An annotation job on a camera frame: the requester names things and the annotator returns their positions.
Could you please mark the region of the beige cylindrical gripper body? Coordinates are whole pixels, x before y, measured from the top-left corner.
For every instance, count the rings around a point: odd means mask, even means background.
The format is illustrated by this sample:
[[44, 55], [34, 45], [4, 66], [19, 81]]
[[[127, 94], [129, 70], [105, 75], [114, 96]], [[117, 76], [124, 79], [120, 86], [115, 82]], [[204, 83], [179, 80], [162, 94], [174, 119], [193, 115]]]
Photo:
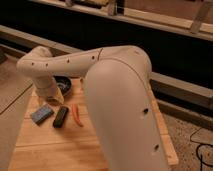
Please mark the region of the beige cylindrical gripper body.
[[34, 85], [36, 87], [36, 93], [43, 98], [56, 98], [59, 93], [59, 89], [56, 80], [52, 76], [36, 77], [34, 79]]

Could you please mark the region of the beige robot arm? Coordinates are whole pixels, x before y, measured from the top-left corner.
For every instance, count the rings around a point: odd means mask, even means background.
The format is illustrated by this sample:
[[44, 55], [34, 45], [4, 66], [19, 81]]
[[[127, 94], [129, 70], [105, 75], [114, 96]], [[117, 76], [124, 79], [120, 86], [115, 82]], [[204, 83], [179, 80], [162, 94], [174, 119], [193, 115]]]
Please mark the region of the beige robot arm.
[[57, 76], [82, 77], [89, 117], [110, 171], [171, 171], [150, 91], [147, 53], [132, 45], [102, 47], [61, 56], [38, 46], [17, 62], [36, 93], [56, 97]]

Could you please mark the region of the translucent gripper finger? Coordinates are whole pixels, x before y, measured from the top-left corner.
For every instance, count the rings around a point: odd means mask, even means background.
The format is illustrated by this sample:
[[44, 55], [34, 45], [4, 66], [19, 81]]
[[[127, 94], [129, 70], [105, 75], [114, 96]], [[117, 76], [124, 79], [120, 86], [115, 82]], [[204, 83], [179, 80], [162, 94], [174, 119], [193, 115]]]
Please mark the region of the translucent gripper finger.
[[47, 97], [46, 101], [48, 103], [53, 103], [53, 104], [63, 104], [64, 103], [64, 97], [62, 95], [56, 95], [54, 97]]

